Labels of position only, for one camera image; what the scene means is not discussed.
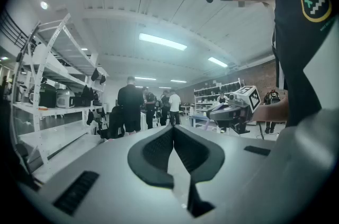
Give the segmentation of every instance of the ceiling light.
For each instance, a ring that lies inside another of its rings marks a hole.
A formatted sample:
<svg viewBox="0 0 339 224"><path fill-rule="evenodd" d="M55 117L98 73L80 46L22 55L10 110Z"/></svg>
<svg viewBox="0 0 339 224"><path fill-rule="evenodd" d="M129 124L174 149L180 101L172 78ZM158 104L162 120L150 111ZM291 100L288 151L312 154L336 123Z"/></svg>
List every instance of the ceiling light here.
<svg viewBox="0 0 339 224"><path fill-rule="evenodd" d="M210 57L208 60L214 62L215 64L220 65L221 67L224 67L224 68L227 67L227 64L225 64L224 62L221 62L221 61L218 60L218 59L215 59L214 57Z"/></svg>
<svg viewBox="0 0 339 224"><path fill-rule="evenodd" d="M146 78L146 77L135 77L135 79L156 80L156 79L154 79L154 78Z"/></svg>
<svg viewBox="0 0 339 224"><path fill-rule="evenodd" d="M187 83L187 81L171 80L171 82Z"/></svg>
<svg viewBox="0 0 339 224"><path fill-rule="evenodd" d="M177 42L174 42L174 41L171 41L171 40L166 40L166 39L163 39L163 38L158 38L158 37L155 37L153 35L148 35L148 34L140 33L139 40L144 40L144 41L149 41L149 42L161 44L161 45L172 47L172 48L175 48L175 49L178 49L178 50L182 50L182 51L187 48L186 45L182 45L180 43L177 43Z"/></svg>
<svg viewBox="0 0 339 224"><path fill-rule="evenodd" d="M42 2L40 3L40 6L41 6L44 10L48 9L48 4L47 4L46 2L44 2L44 1L42 1Z"/></svg>

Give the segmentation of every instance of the vent slot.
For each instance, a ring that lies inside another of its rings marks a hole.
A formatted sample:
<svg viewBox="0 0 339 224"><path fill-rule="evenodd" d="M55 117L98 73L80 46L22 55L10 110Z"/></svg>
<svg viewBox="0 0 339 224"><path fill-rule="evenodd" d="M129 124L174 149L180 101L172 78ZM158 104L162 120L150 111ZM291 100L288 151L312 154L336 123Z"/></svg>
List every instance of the vent slot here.
<svg viewBox="0 0 339 224"><path fill-rule="evenodd" d="M98 173L84 171L61 197L58 198L54 206L72 216L98 177Z"/></svg>

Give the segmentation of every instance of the wall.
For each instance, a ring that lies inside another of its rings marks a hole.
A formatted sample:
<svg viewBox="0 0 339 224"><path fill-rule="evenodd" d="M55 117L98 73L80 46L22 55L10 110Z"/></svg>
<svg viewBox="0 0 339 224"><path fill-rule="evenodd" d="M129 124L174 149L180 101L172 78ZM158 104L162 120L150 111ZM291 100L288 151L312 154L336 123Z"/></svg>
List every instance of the wall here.
<svg viewBox="0 0 339 224"><path fill-rule="evenodd" d="M266 93L272 89L276 89L275 86L275 61L269 61L258 66L236 71L235 73L228 74L219 78L214 78L205 82L201 82L189 87L178 89L177 94L181 98L182 103L194 103L194 89L201 89L204 87L209 87L212 85L212 81L216 80L222 84L227 84L235 82L238 78L245 81L245 85L254 85L257 87L261 101L263 102L264 96ZM284 91L279 91L280 97L284 98L286 93Z"/></svg>
<svg viewBox="0 0 339 224"><path fill-rule="evenodd" d="M29 0L8 0L6 9L20 29L29 35L39 20Z"/></svg>

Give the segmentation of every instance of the machine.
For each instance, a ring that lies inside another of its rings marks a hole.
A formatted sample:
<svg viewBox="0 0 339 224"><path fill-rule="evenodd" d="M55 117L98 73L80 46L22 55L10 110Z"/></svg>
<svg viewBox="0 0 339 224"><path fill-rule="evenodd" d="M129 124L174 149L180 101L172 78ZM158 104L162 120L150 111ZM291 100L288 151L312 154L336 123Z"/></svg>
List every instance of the machine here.
<svg viewBox="0 0 339 224"><path fill-rule="evenodd" d="M57 107L70 108L75 106L75 94L70 89L57 90Z"/></svg>
<svg viewBox="0 0 339 224"><path fill-rule="evenodd" d="M33 104L34 86L29 92L29 102ZM40 85L39 106L47 108L55 108L57 104L57 89L49 84L42 83Z"/></svg>
<svg viewBox="0 0 339 224"><path fill-rule="evenodd" d="M246 123L261 103L255 86L244 86L229 94L226 103L212 106L206 116L220 128L232 128L236 133L246 133Z"/></svg>

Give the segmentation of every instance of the ceiling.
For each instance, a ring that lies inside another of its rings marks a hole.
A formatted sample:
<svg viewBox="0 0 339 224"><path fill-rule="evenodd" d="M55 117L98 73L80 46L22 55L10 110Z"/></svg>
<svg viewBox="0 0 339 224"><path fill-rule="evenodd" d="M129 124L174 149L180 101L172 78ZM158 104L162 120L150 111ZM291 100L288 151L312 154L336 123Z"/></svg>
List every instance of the ceiling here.
<svg viewBox="0 0 339 224"><path fill-rule="evenodd" d="M49 8L40 8L40 1ZM71 14L68 25L88 54L98 53L110 78L129 75L156 78L140 85L171 86L171 79L200 82L225 73L208 61L215 57L230 68L271 54L272 12L262 4L238 8L215 0L29 0L41 23ZM40 35L48 41L57 22ZM139 33L176 41L185 51L139 40Z"/></svg>

